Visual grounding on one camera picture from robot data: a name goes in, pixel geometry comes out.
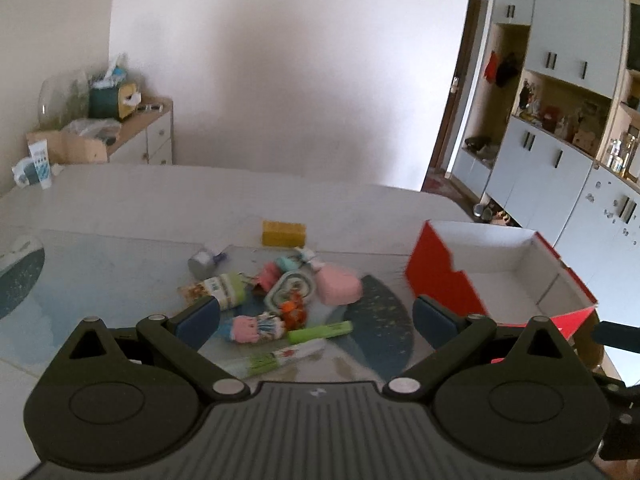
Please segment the pink doll figure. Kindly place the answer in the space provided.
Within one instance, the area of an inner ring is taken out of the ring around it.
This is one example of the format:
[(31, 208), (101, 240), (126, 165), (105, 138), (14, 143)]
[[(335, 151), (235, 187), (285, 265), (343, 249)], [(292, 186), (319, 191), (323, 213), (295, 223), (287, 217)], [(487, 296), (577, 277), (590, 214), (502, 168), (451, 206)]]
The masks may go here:
[(237, 344), (259, 344), (281, 339), (286, 334), (286, 327), (277, 315), (265, 312), (229, 318), (221, 324), (219, 331), (224, 339)]

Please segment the silver cap white bottle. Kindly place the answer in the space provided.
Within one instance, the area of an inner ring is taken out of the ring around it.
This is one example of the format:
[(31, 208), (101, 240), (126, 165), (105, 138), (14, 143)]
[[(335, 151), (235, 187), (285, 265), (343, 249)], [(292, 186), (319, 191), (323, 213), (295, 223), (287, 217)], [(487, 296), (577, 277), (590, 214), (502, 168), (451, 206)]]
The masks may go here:
[(196, 280), (204, 281), (211, 278), (227, 258), (225, 252), (212, 252), (203, 247), (188, 260), (188, 268)]

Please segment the red binder clip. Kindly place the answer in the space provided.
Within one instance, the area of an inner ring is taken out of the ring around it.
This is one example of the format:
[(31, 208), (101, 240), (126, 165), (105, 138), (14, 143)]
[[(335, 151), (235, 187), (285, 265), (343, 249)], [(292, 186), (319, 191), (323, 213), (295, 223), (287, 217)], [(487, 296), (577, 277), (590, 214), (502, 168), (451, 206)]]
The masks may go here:
[(283, 272), (280, 266), (274, 261), (264, 264), (262, 270), (254, 278), (253, 292), (257, 295), (265, 296), (267, 292), (273, 289), (282, 276)]

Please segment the blue patterned table mat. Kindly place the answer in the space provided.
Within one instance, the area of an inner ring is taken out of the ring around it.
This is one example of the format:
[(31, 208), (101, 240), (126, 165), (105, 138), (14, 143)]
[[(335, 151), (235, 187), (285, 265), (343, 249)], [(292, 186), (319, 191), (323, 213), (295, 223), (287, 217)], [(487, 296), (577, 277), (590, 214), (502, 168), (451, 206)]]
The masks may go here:
[[(188, 260), (198, 245), (61, 231), (1, 231), (1, 357), (40, 376), (86, 316), (113, 328), (145, 316), (171, 316), (184, 307), (180, 289), (194, 283)], [(358, 304), (308, 308), (311, 326), (352, 322), (352, 332), (331, 341), (321, 360), (306, 360), (284, 380), (387, 380), (399, 374), (424, 344), (414, 339), (412, 301), (401, 255), (324, 252), (321, 259), (359, 273)]]

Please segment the green highlighter marker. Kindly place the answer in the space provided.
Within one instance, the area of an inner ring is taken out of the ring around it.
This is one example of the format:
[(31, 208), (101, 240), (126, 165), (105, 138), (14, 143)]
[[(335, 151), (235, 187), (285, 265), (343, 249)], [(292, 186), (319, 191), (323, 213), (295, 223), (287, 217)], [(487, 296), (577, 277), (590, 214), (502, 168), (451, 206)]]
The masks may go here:
[(291, 344), (303, 344), (315, 339), (332, 339), (349, 335), (353, 329), (354, 326), (350, 321), (301, 328), (288, 332), (288, 341)]

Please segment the white wall cabinet unit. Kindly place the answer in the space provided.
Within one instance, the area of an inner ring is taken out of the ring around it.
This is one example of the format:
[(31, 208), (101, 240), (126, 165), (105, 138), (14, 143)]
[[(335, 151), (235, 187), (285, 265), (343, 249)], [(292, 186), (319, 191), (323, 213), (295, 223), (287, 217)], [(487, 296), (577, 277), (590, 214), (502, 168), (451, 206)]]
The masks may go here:
[(629, 0), (494, 0), (454, 180), (539, 232), (600, 301), (639, 321), (639, 183), (623, 71)]

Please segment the brown cardboard box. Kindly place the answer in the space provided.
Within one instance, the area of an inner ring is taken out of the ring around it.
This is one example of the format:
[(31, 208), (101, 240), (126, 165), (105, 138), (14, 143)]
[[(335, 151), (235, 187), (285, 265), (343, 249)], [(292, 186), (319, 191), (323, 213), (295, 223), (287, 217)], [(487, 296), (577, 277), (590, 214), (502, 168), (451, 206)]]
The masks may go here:
[(38, 131), (26, 134), (28, 145), (46, 141), (50, 162), (61, 165), (106, 164), (107, 147), (98, 139), (88, 139), (68, 131)]

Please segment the pink heart-shaped box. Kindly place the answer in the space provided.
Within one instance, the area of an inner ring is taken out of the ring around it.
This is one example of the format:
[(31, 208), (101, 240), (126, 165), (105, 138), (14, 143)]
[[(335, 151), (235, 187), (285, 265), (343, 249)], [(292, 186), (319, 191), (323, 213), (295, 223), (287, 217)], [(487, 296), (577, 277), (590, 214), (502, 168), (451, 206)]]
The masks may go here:
[(316, 284), (320, 300), (329, 307), (354, 304), (363, 294), (360, 277), (334, 264), (322, 266), (316, 273)]

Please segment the green yellow tissue box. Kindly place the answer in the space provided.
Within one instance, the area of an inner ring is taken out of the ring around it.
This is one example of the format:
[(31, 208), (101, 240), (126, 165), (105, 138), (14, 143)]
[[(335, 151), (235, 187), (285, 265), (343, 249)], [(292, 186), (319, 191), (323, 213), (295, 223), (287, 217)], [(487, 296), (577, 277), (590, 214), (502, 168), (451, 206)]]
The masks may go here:
[(115, 70), (111, 77), (90, 82), (89, 117), (116, 119), (129, 117), (141, 104), (142, 93), (137, 83), (123, 70)]

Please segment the yellow cardboard box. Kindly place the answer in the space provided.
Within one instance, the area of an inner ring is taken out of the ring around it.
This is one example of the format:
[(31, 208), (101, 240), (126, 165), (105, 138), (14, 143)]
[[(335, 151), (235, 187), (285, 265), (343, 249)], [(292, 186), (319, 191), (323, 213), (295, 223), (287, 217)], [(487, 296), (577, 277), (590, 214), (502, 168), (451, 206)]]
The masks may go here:
[(303, 223), (264, 220), (262, 244), (267, 247), (304, 247), (307, 231)]

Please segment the white blue toy figure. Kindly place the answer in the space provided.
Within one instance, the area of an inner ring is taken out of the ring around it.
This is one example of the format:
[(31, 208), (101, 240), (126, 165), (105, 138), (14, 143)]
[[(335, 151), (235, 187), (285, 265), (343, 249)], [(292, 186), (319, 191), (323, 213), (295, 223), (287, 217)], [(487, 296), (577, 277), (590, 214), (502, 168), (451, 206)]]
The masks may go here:
[(295, 248), (298, 258), (304, 266), (309, 266), (314, 273), (319, 272), (324, 267), (324, 262), (320, 257), (308, 247)]

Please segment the white sunglasses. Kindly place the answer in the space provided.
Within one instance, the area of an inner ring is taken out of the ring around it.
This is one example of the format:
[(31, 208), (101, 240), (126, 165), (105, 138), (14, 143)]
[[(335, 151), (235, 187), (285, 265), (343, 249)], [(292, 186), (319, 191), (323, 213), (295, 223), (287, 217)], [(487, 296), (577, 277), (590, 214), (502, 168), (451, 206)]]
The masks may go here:
[(138, 113), (161, 113), (163, 109), (164, 106), (160, 103), (145, 103), (137, 106)]

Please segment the orange toy figure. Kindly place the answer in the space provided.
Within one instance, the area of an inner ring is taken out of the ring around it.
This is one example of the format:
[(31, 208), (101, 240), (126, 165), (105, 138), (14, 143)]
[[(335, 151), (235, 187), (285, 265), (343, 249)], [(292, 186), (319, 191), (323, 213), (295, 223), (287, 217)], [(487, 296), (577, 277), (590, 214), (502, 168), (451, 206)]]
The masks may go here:
[(280, 305), (280, 319), (289, 332), (304, 328), (307, 322), (307, 312), (303, 297), (291, 294), (290, 299)]

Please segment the brown wooden door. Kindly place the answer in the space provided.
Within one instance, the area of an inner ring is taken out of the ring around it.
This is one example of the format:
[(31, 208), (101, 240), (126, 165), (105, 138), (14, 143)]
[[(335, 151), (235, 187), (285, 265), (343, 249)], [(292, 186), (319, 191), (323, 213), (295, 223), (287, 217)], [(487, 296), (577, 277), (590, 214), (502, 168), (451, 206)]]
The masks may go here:
[(454, 76), (451, 79), (446, 107), (430, 161), (431, 170), (445, 170), (454, 150), (454, 142), (468, 99), (474, 63), (477, 61), (478, 43), (483, 36), (486, 8), (487, 0), (468, 1)]

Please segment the wooden white side cabinet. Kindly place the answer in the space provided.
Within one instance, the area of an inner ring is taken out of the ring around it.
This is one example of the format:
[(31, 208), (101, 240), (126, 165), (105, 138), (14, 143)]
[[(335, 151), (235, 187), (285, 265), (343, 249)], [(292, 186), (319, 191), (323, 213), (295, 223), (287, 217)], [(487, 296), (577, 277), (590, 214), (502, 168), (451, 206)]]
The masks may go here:
[(149, 98), (160, 103), (161, 113), (134, 112), (122, 122), (116, 142), (107, 149), (112, 164), (171, 166), (174, 163), (174, 102), (169, 98)]

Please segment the clear plastic bag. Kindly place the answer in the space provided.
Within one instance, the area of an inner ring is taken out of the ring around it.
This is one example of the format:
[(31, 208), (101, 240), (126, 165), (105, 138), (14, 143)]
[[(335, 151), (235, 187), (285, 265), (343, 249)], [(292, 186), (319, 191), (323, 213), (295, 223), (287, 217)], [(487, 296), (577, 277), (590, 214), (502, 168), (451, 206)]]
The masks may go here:
[(75, 119), (63, 128), (63, 131), (75, 133), (86, 139), (98, 139), (107, 143), (110, 139), (116, 139), (122, 130), (122, 124), (113, 118)]

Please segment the red white cardboard box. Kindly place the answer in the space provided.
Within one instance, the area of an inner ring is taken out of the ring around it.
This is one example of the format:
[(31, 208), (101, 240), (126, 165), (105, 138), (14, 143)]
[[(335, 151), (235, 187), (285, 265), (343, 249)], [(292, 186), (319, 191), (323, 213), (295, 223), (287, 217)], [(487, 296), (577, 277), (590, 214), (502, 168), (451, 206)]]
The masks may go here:
[(416, 296), (465, 318), (482, 314), (524, 326), (551, 318), (573, 337), (598, 302), (536, 231), (453, 221), (427, 221), (405, 270)]

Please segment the teal tape measure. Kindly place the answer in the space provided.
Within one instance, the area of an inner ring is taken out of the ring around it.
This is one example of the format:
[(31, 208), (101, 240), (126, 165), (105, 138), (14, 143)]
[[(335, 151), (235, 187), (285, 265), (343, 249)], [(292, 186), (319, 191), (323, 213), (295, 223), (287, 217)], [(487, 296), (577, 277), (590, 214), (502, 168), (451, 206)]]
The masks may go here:
[(278, 257), (274, 263), (282, 273), (297, 271), (302, 266), (299, 259), (289, 256)]

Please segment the green white labelled jar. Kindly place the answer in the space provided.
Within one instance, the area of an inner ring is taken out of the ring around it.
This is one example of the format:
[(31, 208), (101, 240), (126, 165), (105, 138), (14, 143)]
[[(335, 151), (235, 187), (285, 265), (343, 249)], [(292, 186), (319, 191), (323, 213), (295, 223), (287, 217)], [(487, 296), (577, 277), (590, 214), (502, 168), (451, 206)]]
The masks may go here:
[(205, 297), (215, 298), (221, 311), (239, 307), (246, 299), (243, 277), (236, 272), (223, 273), (191, 285), (178, 288), (187, 304), (194, 304)]

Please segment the white blue tube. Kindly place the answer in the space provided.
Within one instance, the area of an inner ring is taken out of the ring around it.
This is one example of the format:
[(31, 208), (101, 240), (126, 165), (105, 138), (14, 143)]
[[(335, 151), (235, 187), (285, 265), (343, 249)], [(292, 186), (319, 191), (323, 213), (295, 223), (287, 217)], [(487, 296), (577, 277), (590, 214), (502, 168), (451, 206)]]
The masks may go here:
[(51, 165), (48, 152), (48, 141), (40, 140), (29, 144), (29, 154), (41, 187), (47, 190), (52, 186)]

